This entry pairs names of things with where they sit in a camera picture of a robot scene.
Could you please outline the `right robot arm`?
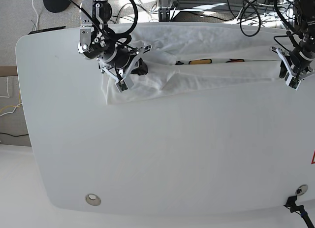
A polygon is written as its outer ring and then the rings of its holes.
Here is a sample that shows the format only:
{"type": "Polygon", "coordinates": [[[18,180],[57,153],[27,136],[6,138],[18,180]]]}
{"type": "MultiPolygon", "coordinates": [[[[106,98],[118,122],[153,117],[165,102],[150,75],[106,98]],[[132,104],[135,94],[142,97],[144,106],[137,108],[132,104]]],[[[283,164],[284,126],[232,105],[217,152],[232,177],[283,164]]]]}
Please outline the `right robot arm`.
{"type": "Polygon", "coordinates": [[[134,0],[129,0],[134,19],[130,28],[117,33],[108,25],[112,17],[112,7],[108,0],[82,0],[80,11],[80,41],[78,52],[88,60],[96,59],[99,69],[117,81],[123,81],[130,74],[146,75],[148,67],[141,54],[149,47],[131,47],[131,33],[138,21],[138,9],[134,0]]]}

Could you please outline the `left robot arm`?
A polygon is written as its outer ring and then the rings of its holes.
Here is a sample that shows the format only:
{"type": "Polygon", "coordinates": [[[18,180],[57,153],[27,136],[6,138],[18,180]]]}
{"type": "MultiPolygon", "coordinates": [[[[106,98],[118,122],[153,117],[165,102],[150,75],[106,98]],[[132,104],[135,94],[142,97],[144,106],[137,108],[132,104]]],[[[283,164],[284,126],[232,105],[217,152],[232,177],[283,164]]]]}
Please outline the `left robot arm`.
{"type": "MultiPolygon", "coordinates": [[[[294,22],[290,23],[278,8],[278,0],[273,0],[273,9],[286,25],[285,37],[290,39],[293,50],[288,50],[282,44],[273,48],[281,59],[280,78],[292,83],[311,76],[310,63],[315,59],[315,0],[294,0],[294,22]]],[[[232,53],[234,58],[251,59],[254,49],[260,50],[271,44],[266,38],[271,31],[261,30],[246,34],[243,29],[237,30],[234,25],[217,24],[213,26],[177,26],[162,23],[151,24],[148,27],[138,26],[136,34],[140,40],[151,44],[155,49],[174,51],[188,57],[200,57],[202,54],[232,53]]]]}

